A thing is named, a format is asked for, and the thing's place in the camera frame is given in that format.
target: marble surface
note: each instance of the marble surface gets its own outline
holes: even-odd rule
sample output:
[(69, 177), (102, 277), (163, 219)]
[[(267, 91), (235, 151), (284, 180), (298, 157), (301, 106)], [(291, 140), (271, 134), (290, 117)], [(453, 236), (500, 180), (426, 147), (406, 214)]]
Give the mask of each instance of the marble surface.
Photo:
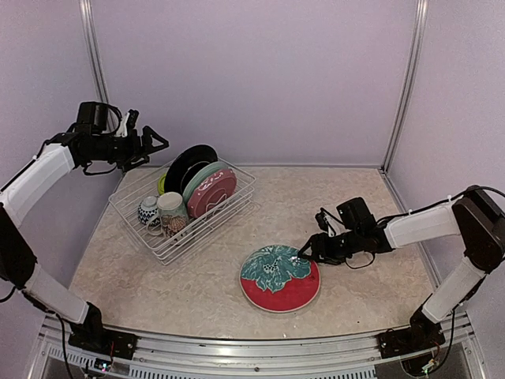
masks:
[[(121, 187), (149, 169), (128, 173)], [(362, 196), (376, 218), (398, 209), (376, 170), (248, 167), (254, 201), (206, 246), (163, 266), (136, 246), (109, 206), (77, 269), (72, 290), (97, 305), (107, 324), (185, 336), (282, 339), (337, 336), (408, 323), (432, 288), (415, 246), (377, 256), (360, 270), (320, 265), (321, 288), (305, 308), (268, 313), (241, 292), (250, 253), (270, 244), (301, 247), (318, 233), (314, 215)], [(368, 260), (359, 253), (350, 261)]]

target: mug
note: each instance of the mug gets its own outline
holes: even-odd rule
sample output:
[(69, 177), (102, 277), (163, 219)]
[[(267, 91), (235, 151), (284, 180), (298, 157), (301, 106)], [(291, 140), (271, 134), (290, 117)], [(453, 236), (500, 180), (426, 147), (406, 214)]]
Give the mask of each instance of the mug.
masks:
[(157, 196), (147, 196), (142, 202), (139, 204), (137, 208), (137, 219), (143, 225), (146, 225), (148, 221), (153, 217), (158, 215), (158, 207), (156, 206), (156, 202), (158, 201)]
[(182, 200), (182, 196), (177, 192), (164, 193), (158, 197), (156, 202), (158, 213), (147, 222), (147, 230), (150, 235), (161, 235), (173, 237), (189, 224), (189, 217)]

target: dish rack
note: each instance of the dish rack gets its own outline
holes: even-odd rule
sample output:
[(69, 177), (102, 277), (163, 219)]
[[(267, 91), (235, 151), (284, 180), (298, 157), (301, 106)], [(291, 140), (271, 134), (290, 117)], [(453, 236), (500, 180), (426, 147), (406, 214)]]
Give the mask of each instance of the dish rack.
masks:
[(163, 265), (173, 262), (192, 247), (203, 243), (218, 227), (245, 209), (251, 202), (256, 178), (239, 167), (226, 162), (237, 176), (237, 187), (232, 196), (208, 210), (172, 238), (150, 235), (137, 219), (137, 207), (147, 196), (158, 196), (158, 180), (172, 164), (169, 162), (143, 178), (120, 189), (109, 197), (112, 207), (118, 212), (133, 237), (152, 251)]

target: black plate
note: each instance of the black plate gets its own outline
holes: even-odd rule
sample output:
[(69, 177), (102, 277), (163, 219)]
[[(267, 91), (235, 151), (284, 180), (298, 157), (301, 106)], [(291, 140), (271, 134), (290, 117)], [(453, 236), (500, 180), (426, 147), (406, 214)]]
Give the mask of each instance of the black plate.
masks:
[(215, 150), (206, 144), (198, 144), (184, 151), (172, 163), (165, 177), (165, 193), (182, 194), (198, 171), (218, 160)]

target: pink plate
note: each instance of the pink plate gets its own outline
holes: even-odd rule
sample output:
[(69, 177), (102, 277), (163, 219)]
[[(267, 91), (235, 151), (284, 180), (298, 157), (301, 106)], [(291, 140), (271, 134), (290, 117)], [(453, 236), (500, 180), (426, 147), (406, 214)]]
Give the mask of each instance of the pink plate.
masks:
[(188, 214), (197, 219), (233, 195), (237, 186), (235, 173), (227, 168), (206, 178), (188, 201)]

